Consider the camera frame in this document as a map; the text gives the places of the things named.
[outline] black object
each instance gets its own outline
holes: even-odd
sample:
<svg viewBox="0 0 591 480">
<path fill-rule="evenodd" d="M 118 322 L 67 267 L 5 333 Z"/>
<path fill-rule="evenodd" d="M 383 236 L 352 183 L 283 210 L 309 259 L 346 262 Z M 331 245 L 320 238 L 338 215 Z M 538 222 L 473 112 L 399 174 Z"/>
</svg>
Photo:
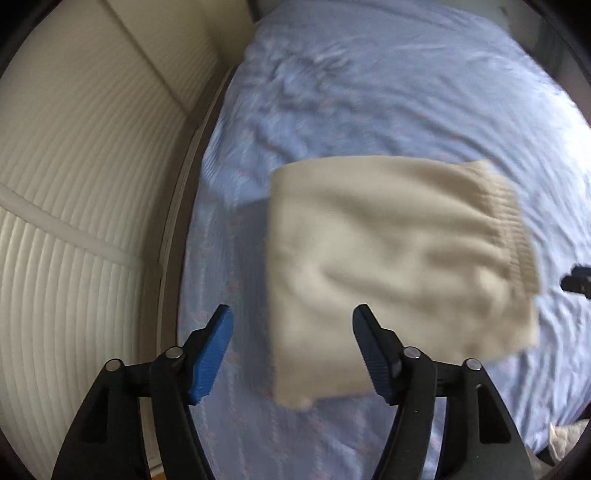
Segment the black object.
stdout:
<svg viewBox="0 0 591 480">
<path fill-rule="evenodd" d="M 207 352 L 215 353 L 216 332 L 218 338 L 227 336 L 221 325 L 230 315 L 220 305 L 182 349 L 173 347 L 150 364 L 107 362 L 74 418 L 52 479 L 148 479 L 138 398 L 151 397 L 167 480 L 215 480 L 188 405 L 198 401 L 191 395 L 202 381 L 196 372 L 204 378 L 210 373 L 196 365 Z M 511 416 L 480 362 L 443 364 L 416 348 L 404 348 L 394 332 L 380 327 L 367 305 L 353 312 L 353 332 L 376 391 L 388 404 L 398 405 L 374 480 L 421 478 L 436 397 L 447 397 L 437 479 L 533 478 Z"/>
<path fill-rule="evenodd" d="M 367 305 L 355 309 L 353 331 L 376 392 L 398 404 L 374 480 L 421 478 L 436 397 L 447 397 L 436 479 L 533 479 L 515 424 L 479 361 L 449 365 L 404 348 Z"/>
<path fill-rule="evenodd" d="M 580 293 L 591 299 L 591 267 L 575 265 L 570 275 L 560 281 L 560 288 L 571 293 Z"/>
<path fill-rule="evenodd" d="M 53 480 L 150 478 L 139 397 L 152 398 L 154 425 L 167 480 L 214 480 L 189 413 L 195 365 L 217 327 L 230 314 L 220 305 L 204 329 L 182 349 L 173 347 L 147 364 L 108 361 L 82 402 L 61 446 Z"/>
</svg>

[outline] blue bedsheet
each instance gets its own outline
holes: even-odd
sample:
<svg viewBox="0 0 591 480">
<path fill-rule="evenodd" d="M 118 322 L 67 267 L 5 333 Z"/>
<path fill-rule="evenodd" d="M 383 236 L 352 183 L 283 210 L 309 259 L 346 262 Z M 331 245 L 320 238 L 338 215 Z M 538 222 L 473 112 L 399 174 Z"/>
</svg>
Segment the blue bedsheet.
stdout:
<svg viewBox="0 0 591 480">
<path fill-rule="evenodd" d="M 183 274 L 179 341 L 219 303 L 235 335 L 194 410 L 219 480 L 369 479 L 394 409 L 367 395 L 297 413 L 270 399 L 265 302 L 269 175 L 331 155 L 488 158 L 518 193 L 544 294 L 540 345 L 487 365 L 527 445 L 591 400 L 591 304 L 560 291 L 591 263 L 591 131 L 501 29 L 425 0 L 280 5 L 226 95 L 202 167 Z M 443 404 L 425 469 L 433 476 Z"/>
</svg>

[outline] cream cloth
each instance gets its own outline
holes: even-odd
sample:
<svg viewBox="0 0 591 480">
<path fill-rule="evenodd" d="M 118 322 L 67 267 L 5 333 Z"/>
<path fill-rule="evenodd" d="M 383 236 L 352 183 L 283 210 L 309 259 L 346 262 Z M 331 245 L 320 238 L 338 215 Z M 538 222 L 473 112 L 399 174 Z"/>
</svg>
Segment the cream cloth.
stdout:
<svg viewBox="0 0 591 480">
<path fill-rule="evenodd" d="M 513 192 L 486 161 L 334 157 L 273 174 L 267 282 L 274 398 L 307 408 L 371 380 L 352 332 L 367 303 L 433 360 L 537 341 L 537 272 Z"/>
</svg>

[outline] metal pin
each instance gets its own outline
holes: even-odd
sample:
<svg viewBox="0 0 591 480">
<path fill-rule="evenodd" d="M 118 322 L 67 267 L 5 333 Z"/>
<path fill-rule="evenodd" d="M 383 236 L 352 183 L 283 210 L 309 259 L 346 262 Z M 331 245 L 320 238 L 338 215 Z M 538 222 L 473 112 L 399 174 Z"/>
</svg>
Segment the metal pin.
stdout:
<svg viewBox="0 0 591 480">
<path fill-rule="evenodd" d="M 474 371 L 478 371 L 482 368 L 482 364 L 480 363 L 480 361 L 476 360 L 475 358 L 469 358 L 468 360 L 466 360 L 466 366 L 470 370 Z"/>
<path fill-rule="evenodd" d="M 413 346 L 406 347 L 402 353 L 407 358 L 419 358 L 421 356 L 421 351 Z"/>
<path fill-rule="evenodd" d="M 166 358 L 175 359 L 183 355 L 183 349 L 179 346 L 172 346 L 166 350 Z"/>
<path fill-rule="evenodd" d="M 111 359 L 105 364 L 105 369 L 109 372 L 114 372 L 118 370 L 119 367 L 121 367 L 121 360 L 118 358 Z"/>
</svg>

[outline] blue gripper pad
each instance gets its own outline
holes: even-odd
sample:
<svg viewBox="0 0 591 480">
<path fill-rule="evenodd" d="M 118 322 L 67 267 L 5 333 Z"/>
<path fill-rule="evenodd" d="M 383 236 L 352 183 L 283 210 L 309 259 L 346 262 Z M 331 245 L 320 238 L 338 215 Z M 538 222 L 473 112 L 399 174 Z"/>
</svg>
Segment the blue gripper pad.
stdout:
<svg viewBox="0 0 591 480">
<path fill-rule="evenodd" d="M 366 305 L 360 305 L 353 311 L 353 334 L 359 345 L 359 350 L 368 369 L 369 377 L 375 392 L 391 404 L 394 398 L 390 379 L 390 365 L 388 358 L 380 349 L 372 328 L 379 329 L 371 310 Z"/>
<path fill-rule="evenodd" d="M 234 315 L 228 307 L 225 307 L 210 333 L 201 355 L 193 365 L 193 383 L 189 388 L 191 401 L 199 403 L 203 397 L 211 393 L 233 330 Z"/>
</svg>

